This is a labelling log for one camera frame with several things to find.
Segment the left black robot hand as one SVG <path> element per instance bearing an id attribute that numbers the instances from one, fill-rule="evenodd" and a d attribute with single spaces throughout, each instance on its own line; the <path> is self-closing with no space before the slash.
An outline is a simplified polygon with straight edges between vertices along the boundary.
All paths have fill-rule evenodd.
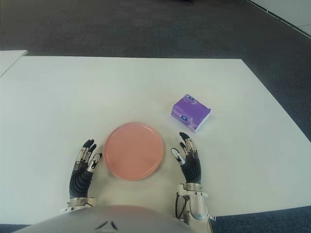
<path id="1" fill-rule="evenodd" d="M 70 177 L 70 199 L 87 198 L 93 173 L 103 156 L 101 153 L 93 153 L 96 147 L 94 139 L 91 139 L 86 141 L 80 149 Z"/>

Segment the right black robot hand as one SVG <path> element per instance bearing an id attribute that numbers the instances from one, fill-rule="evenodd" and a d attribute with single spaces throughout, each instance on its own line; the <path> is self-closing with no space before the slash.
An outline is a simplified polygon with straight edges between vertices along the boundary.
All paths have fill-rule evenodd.
<path id="1" fill-rule="evenodd" d="M 183 142 L 180 142 L 180 146 L 185 153 L 185 158 L 176 148 L 172 148 L 171 153 L 179 163 L 186 183 L 201 184 L 201 164 L 198 149 L 186 133 L 180 132 L 179 135 L 183 140 Z"/>

